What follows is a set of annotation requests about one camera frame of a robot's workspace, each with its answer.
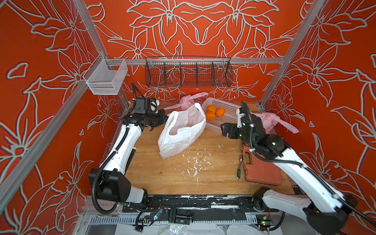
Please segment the white plastic bag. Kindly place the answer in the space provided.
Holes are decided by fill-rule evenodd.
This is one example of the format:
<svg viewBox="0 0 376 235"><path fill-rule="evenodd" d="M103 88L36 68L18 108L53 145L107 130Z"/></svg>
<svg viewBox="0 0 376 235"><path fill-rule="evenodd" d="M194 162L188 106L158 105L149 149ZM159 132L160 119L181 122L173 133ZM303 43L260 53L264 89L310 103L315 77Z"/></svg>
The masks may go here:
<svg viewBox="0 0 376 235"><path fill-rule="evenodd" d="M202 135L206 124L206 115L199 103L169 114L158 139L161 158L170 158L188 149Z"/></svg>

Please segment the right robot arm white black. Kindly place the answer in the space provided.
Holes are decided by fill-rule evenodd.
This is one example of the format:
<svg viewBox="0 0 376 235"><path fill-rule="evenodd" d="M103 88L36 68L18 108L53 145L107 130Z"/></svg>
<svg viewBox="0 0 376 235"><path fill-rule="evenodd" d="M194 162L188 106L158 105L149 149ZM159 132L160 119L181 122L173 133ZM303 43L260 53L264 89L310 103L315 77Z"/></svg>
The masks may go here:
<svg viewBox="0 0 376 235"><path fill-rule="evenodd" d="M345 195L316 174L290 145L276 134L267 134L261 118L251 113L246 102L237 110L237 123L224 123L224 137L239 139L262 162L272 163L284 171L307 195L299 198L261 187L252 196L252 206L263 212L282 211L306 221L321 235L342 234L349 214L355 213L372 226L376 223L356 209L357 199Z"/></svg>

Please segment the plain pink plastic bag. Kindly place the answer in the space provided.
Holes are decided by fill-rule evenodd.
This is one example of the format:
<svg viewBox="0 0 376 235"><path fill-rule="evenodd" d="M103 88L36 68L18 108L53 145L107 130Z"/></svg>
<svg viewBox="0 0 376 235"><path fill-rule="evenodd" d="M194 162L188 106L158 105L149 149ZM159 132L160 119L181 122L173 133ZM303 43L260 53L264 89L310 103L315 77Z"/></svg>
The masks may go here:
<svg viewBox="0 0 376 235"><path fill-rule="evenodd" d="M207 95L208 95L207 92L201 92L201 93L197 93L195 95L187 95L187 96L182 97L178 104L168 106L164 109L165 110L185 111L185 110L189 109L192 105L195 104L195 101L194 101L195 99L205 97Z"/></svg>

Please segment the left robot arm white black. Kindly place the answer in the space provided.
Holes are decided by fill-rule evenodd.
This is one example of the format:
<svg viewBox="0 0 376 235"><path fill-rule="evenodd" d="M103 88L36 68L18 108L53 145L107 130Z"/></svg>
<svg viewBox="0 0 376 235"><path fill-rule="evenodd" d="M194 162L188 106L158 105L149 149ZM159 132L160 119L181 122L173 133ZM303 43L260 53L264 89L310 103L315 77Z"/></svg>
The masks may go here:
<svg viewBox="0 0 376 235"><path fill-rule="evenodd" d="M91 169L89 181L94 208L103 215L111 214L119 204L147 202L147 190L132 186L125 177L137 151L135 143L146 127L151 130L166 123L168 116L158 108L159 101L145 97L135 84L133 105L121 117L121 128L109 155L99 168Z"/></svg>

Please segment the pink printed plastic bag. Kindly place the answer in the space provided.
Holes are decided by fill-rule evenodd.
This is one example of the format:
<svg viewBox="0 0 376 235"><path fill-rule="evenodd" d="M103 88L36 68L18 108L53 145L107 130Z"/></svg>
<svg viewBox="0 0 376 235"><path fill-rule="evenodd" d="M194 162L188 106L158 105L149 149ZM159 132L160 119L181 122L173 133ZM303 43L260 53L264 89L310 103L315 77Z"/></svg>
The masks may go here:
<svg viewBox="0 0 376 235"><path fill-rule="evenodd" d="M267 134L270 133L270 131L279 123L282 126L284 126L287 130L291 131L293 134L297 134L299 130L294 127L292 124L282 120L278 115L274 113L261 113L257 114L255 113L257 117L259 117L262 121L263 128L265 129L265 132Z"/></svg>

